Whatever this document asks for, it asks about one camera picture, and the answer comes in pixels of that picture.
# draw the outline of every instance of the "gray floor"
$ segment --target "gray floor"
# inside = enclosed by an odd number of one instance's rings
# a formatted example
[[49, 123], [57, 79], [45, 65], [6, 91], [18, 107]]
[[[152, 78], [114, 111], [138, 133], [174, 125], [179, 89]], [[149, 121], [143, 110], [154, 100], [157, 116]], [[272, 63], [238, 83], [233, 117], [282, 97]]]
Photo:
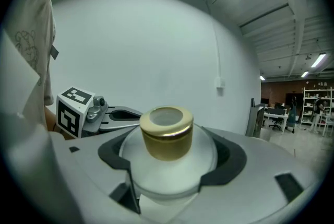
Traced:
[[334, 132], [330, 137], [330, 131], [323, 137], [323, 128], [319, 127], [319, 134], [309, 132], [310, 125], [295, 126], [295, 133], [292, 134], [292, 128], [282, 132], [268, 125], [273, 124], [271, 120], [265, 121], [265, 126], [261, 130], [261, 138], [271, 143], [280, 145], [286, 149], [292, 156], [304, 162], [312, 168], [320, 177], [327, 172], [328, 165], [332, 162], [334, 153], [333, 141]]

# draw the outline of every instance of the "fluorescent light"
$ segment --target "fluorescent light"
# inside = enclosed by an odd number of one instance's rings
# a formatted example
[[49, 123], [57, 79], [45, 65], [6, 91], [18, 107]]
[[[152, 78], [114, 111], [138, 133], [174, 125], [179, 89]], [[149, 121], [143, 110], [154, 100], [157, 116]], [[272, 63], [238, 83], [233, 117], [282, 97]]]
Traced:
[[302, 75], [302, 77], [305, 77], [308, 74], [308, 71], [305, 71]]
[[316, 67], [325, 56], [326, 56], [325, 53], [320, 53], [318, 59], [314, 62], [314, 64], [311, 67], [312, 68]]

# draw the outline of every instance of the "ceiling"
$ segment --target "ceiling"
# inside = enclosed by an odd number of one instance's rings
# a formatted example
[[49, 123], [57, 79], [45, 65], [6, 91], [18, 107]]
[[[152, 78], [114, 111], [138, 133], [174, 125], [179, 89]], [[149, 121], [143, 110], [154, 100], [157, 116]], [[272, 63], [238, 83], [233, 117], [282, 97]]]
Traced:
[[[334, 78], [334, 26], [324, 0], [207, 0], [256, 49], [266, 81]], [[326, 57], [316, 68], [319, 53]]]

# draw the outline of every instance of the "wall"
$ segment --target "wall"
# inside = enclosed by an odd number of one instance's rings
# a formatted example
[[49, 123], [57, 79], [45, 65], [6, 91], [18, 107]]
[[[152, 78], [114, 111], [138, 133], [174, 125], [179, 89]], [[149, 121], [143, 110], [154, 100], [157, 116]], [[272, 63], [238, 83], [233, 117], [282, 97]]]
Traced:
[[326, 80], [297, 80], [287, 82], [263, 82], [261, 83], [261, 98], [269, 99], [269, 103], [285, 103], [285, 94], [303, 93], [303, 88], [314, 89], [314, 84], [327, 82], [327, 88], [334, 88], [334, 79]]
[[[217, 18], [213, 28], [202, 0], [52, 1], [54, 95], [75, 85], [141, 112], [180, 105], [199, 125], [245, 134], [251, 98], [260, 102], [257, 56], [227, 19]], [[214, 29], [223, 92], [214, 86]]]

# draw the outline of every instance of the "person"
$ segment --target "person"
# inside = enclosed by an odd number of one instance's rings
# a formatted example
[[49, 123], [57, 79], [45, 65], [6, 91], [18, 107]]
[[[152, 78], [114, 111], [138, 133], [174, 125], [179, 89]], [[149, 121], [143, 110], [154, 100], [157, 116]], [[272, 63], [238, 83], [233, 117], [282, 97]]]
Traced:
[[56, 28], [51, 0], [13, 0], [3, 22], [4, 31], [13, 45], [39, 75], [23, 115], [43, 124], [48, 131], [61, 132], [56, 116], [46, 106], [54, 102], [50, 81], [50, 54]]
[[312, 121], [311, 128], [309, 129], [310, 132], [315, 132], [316, 134], [318, 134], [317, 126], [318, 126], [319, 119], [320, 119], [320, 112], [325, 111], [325, 106], [326, 106], [326, 101], [322, 102], [321, 96], [319, 96], [314, 105], [313, 121]]
[[293, 96], [291, 99], [289, 118], [287, 120], [287, 126], [286, 126], [286, 129], [288, 129], [288, 127], [293, 128], [292, 133], [294, 133], [294, 126], [296, 124], [296, 114], [297, 114], [297, 97]]

